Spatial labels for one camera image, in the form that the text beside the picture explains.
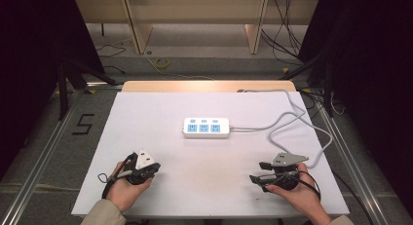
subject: human hand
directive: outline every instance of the human hand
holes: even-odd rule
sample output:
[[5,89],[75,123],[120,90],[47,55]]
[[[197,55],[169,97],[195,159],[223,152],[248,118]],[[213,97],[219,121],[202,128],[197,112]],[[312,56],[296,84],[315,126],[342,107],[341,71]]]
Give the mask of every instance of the human hand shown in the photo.
[[[112,175],[121,167],[121,164],[122,162],[118,163]],[[152,178],[147,179],[143,184],[139,185],[132,185],[125,178],[120,178],[112,185],[106,199],[111,201],[121,213],[125,212],[133,206],[139,195],[148,189],[151,183]]]
[[[299,171],[307,171],[306,165],[297,164]],[[300,179],[314,187],[314,181],[310,175],[300,172]],[[268,191],[277,194],[286,199],[297,211],[306,215],[314,225],[329,224],[331,222],[330,216],[325,212],[319,197],[309,187],[302,183],[292,190],[284,190],[281,187],[270,184],[265,186]]]

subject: aluminum rail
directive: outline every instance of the aluminum rail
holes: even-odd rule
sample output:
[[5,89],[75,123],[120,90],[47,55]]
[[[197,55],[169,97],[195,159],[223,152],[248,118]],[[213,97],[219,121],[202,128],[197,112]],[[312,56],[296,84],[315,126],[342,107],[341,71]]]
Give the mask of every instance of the aluminum rail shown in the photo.
[[374,193],[364,178],[360,168],[358,167],[356,159],[353,157],[351,150],[349,149],[343,135],[340,133],[333,118],[330,118],[327,112],[322,108],[320,110],[321,116],[327,125],[328,130],[333,135],[333,140],[337,146],[337,150],[343,159],[343,162],[350,173],[353,183],[355,184],[361,200],[367,209],[371,220],[376,225],[389,224],[386,216],[384,215],[379,202],[377,201]]
[[48,140],[43,152],[41,153],[39,159],[33,167],[33,170],[27,176],[27,179],[21,186],[18,194],[14,198],[12,204],[10,205],[5,217],[2,220],[2,225],[14,225],[18,224],[19,219],[21,218],[25,207],[30,200],[34,189],[39,182],[50,158],[53,156],[56,147],[61,139],[62,134],[64,133],[67,123],[70,121],[70,118],[73,115],[73,110],[76,107],[76,104],[83,95],[83,91],[75,91],[72,95],[72,99],[69,103],[69,109],[66,115],[61,121],[57,122],[57,125]]

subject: power strip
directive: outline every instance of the power strip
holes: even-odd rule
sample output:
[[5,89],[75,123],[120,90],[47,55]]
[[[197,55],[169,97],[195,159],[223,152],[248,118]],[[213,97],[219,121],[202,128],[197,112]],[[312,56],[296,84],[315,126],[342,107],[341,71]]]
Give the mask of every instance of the power strip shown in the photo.
[[227,138],[230,121],[226,118],[186,118],[182,132],[186,138]]

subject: finger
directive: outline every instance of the finger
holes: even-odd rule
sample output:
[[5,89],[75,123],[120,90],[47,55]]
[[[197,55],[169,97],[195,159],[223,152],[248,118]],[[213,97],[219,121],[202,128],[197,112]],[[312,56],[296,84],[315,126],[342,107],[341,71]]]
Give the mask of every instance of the finger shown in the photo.
[[305,164],[303,164],[303,163],[298,163],[298,164],[297,164],[297,168],[298,168],[298,170],[300,170],[300,171],[309,172],[309,171],[307,170],[307,166],[306,166]]
[[299,163],[297,164],[297,168],[299,171],[302,171],[300,172],[300,179],[314,186],[314,180],[310,177],[310,175],[308,175],[309,172],[308,172],[306,165],[303,163]]
[[116,173],[116,171],[118,171],[118,169],[121,167],[121,165],[122,165],[122,163],[123,162],[119,162],[117,165],[116,165],[116,167],[115,167],[115,169],[113,170],[113,172],[112,172],[112,176]]
[[286,194],[288,193],[286,190],[274,184],[266,185],[265,188],[273,194],[277,194],[283,198],[285,198]]
[[148,189],[151,186],[152,180],[153,178],[148,178],[145,180],[145,182],[142,184],[144,190]]

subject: white tabletop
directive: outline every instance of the white tabletop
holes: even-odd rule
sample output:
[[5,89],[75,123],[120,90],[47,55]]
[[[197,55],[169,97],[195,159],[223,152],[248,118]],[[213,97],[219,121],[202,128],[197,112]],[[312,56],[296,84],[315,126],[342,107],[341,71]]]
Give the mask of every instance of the white tabletop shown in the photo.
[[[305,109],[299,93],[293,101]],[[231,132],[226,139],[186,139],[188,117],[228,118],[234,127],[265,127],[281,113],[294,111],[278,93],[118,93],[72,214],[85,216],[101,197],[118,162],[144,148],[161,164],[151,187],[125,215],[144,218],[265,218],[299,213],[284,199],[263,193],[249,175],[269,173],[259,162],[271,162],[281,149],[267,140],[271,130]],[[286,116],[281,124],[292,119]],[[308,114],[304,116],[311,123]],[[282,128],[274,139],[293,154],[313,160],[321,146],[313,128],[301,121]],[[321,190],[327,213],[348,214],[327,160],[322,155],[310,174]]]

